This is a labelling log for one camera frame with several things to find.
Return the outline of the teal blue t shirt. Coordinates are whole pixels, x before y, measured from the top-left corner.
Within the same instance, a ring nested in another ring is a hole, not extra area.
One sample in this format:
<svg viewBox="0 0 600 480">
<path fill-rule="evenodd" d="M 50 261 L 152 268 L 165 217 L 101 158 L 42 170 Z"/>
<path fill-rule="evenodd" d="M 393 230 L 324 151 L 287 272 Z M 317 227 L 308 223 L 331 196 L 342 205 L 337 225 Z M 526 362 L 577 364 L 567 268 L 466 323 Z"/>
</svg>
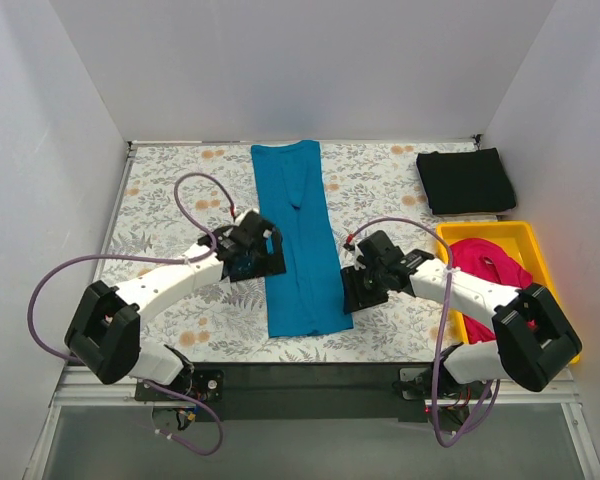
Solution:
<svg viewBox="0 0 600 480">
<path fill-rule="evenodd" d="M 351 329 L 320 144 L 303 140 L 287 146 L 254 145 L 251 158 L 260 213 L 281 233 L 286 267 L 284 274 L 265 279 L 269 335 L 314 336 Z"/>
</svg>

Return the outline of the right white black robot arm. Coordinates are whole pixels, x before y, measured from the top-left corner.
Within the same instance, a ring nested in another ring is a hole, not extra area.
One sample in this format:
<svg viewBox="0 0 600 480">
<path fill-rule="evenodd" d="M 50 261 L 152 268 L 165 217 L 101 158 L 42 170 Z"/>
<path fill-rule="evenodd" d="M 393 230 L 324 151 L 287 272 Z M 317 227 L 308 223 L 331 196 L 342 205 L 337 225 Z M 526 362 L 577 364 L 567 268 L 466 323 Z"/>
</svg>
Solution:
<svg viewBox="0 0 600 480">
<path fill-rule="evenodd" d="M 468 384 L 509 379 L 542 391 L 582 351 L 582 342 L 553 294 L 532 283 L 499 285 L 447 266 L 433 254 L 396 246 L 384 231 L 348 240 L 354 263 L 341 271 L 344 310 L 388 301 L 392 292 L 430 300 L 485 326 L 493 339 L 459 343 L 436 353 L 427 371 L 408 383 L 433 397 L 455 397 Z"/>
</svg>

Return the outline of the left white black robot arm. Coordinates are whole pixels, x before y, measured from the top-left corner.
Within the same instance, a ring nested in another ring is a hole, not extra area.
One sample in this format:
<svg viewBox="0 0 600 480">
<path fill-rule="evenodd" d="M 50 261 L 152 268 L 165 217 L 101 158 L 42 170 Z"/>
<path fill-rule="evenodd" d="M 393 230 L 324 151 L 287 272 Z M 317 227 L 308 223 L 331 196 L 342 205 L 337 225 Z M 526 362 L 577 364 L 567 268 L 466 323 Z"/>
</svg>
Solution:
<svg viewBox="0 0 600 480">
<path fill-rule="evenodd" d="M 279 229 L 257 211 L 201 237 L 172 262 L 109 286 L 89 285 L 65 335 L 69 350 L 104 385 L 126 377 L 158 384 L 173 400 L 197 390 L 194 364 L 142 330 L 172 305 L 213 284 L 285 273 Z"/>
</svg>

